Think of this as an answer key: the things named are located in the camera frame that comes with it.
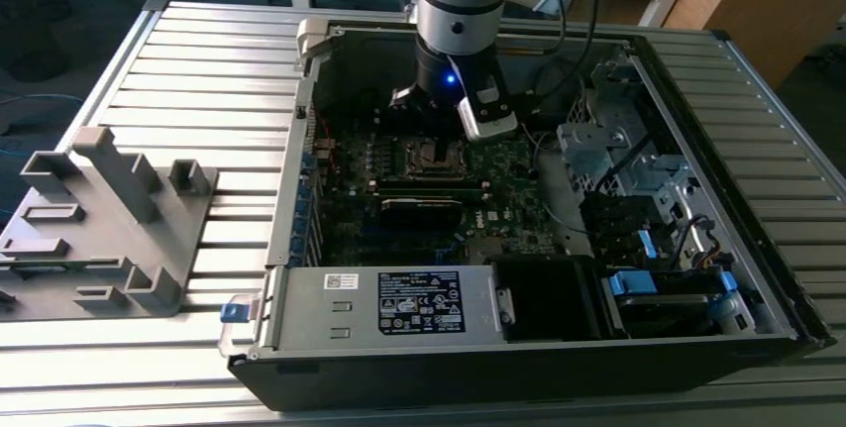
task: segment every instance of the barcode sticker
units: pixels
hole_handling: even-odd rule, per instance
[[[323,290],[358,290],[358,273],[327,273]]]

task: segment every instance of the circuit board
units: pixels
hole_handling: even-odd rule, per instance
[[[323,266],[481,265],[497,254],[561,252],[526,136],[437,147],[355,126],[316,140]]]

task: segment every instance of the black label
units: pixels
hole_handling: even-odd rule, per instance
[[[384,335],[465,333],[459,273],[380,273],[379,331]]]

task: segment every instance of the cable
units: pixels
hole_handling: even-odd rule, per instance
[[[639,142],[637,142],[637,145],[633,146],[633,148],[630,149],[630,152],[626,153],[626,155],[623,156],[623,159],[618,161],[618,163],[611,167],[611,169],[609,169],[609,172],[606,172],[606,175],[594,186],[595,191],[599,191],[599,189],[603,187],[603,184],[606,184],[607,182],[611,182],[611,179],[614,179],[614,176],[618,175],[618,172],[621,172],[621,170],[627,166],[627,164],[633,162],[639,152],[643,151],[643,148],[646,148],[649,141],[650,141],[650,138],[649,138],[649,135],[646,135],[643,139]]]
[[[719,251],[722,250],[719,241],[717,240],[717,237],[714,237],[714,234],[711,234],[710,229],[705,231],[705,237],[709,238],[709,240],[711,241],[711,244],[714,245],[711,247],[711,250],[705,254],[705,256],[702,256],[702,259],[699,259],[699,262],[697,262],[697,265],[694,266],[694,270],[699,270],[707,267],[714,261],[714,258],[717,257],[717,255],[719,254]]]
[[[567,37],[567,13],[565,10],[565,0],[558,0],[558,14],[561,15],[561,36],[555,46],[543,50],[543,55],[559,53],[565,47],[565,39]]]
[[[550,218],[569,231],[573,232],[578,232],[579,234],[585,234],[586,236],[590,236],[591,233],[587,231],[583,231],[582,229],[577,229],[575,227],[571,227],[567,225],[567,223],[565,223],[565,221],[562,221],[558,216],[555,216],[555,214],[553,214],[553,210],[550,209],[550,206],[543,203],[543,209],[546,209],[546,213],[549,214]]]
[[[16,102],[18,100],[23,100],[26,98],[72,100],[79,105],[82,105],[84,103],[84,100],[80,99],[79,97],[74,97],[72,95],[64,95],[64,94],[60,94],[60,93],[34,93],[34,94],[26,95],[23,93],[12,92],[10,90],[3,90],[3,89],[0,89],[0,93],[6,93],[7,95],[12,95],[12,98],[0,101],[0,105],[6,105],[7,103]]]
[[[7,155],[10,157],[23,157],[23,158],[28,158],[32,156],[27,153],[7,152],[6,150],[0,150],[0,155]]]
[[[541,138],[538,138],[538,143],[535,143],[534,145],[534,154],[531,156],[531,166],[535,168],[538,168],[538,154],[541,153],[541,144],[543,143],[543,139],[549,136],[550,136],[549,133],[545,133],[543,135],[541,135]]]
[[[690,218],[687,223],[685,224],[685,227],[682,228],[682,233],[678,236],[678,242],[675,243],[675,249],[673,249],[673,257],[670,257],[670,263],[669,263],[670,270],[675,268],[675,266],[678,265],[678,261],[682,258],[682,250],[685,249],[685,241],[687,240],[687,235],[690,234],[690,230],[693,229],[693,226],[695,226],[699,221],[707,221],[707,220],[710,220],[709,216],[706,216],[705,214],[695,214]]]
[[[570,73],[567,73],[565,75],[565,77],[561,79],[561,81],[553,87],[553,89],[549,92],[546,92],[543,95],[538,95],[539,102],[546,101],[553,95],[555,95],[555,93],[558,93],[558,91],[562,88],[565,88],[565,85],[567,84],[567,81],[570,81],[570,79],[575,75],[577,71],[579,70],[579,67],[585,64],[585,61],[587,60],[587,55],[589,55],[590,50],[591,50],[591,45],[594,43],[594,34],[595,34],[595,31],[597,31],[597,21],[598,20],[599,20],[599,0],[594,0],[594,6],[593,6],[593,9],[591,9],[591,22],[589,24],[587,37],[586,37],[586,40],[585,40],[585,47],[582,48],[582,53],[579,54],[579,58],[577,59],[574,65],[573,65],[573,68],[570,69]]]

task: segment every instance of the aluminum profile table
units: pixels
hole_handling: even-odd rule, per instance
[[[79,126],[100,125],[111,127],[119,149],[144,152],[154,165],[192,158],[220,169],[187,302],[174,318],[0,324],[0,425],[519,425],[531,417],[578,415],[570,424],[638,420],[710,426],[793,422],[795,415],[805,422],[842,418],[844,343],[786,366],[749,370],[666,395],[296,415],[271,412],[259,403],[218,354],[218,311],[234,294],[262,285],[299,76],[295,34],[311,16],[400,20],[383,13],[148,3],[59,150],[67,149]],[[786,260],[842,336],[844,178],[731,42],[705,32],[603,30],[649,38]],[[251,326],[236,325],[235,341],[251,338]]]

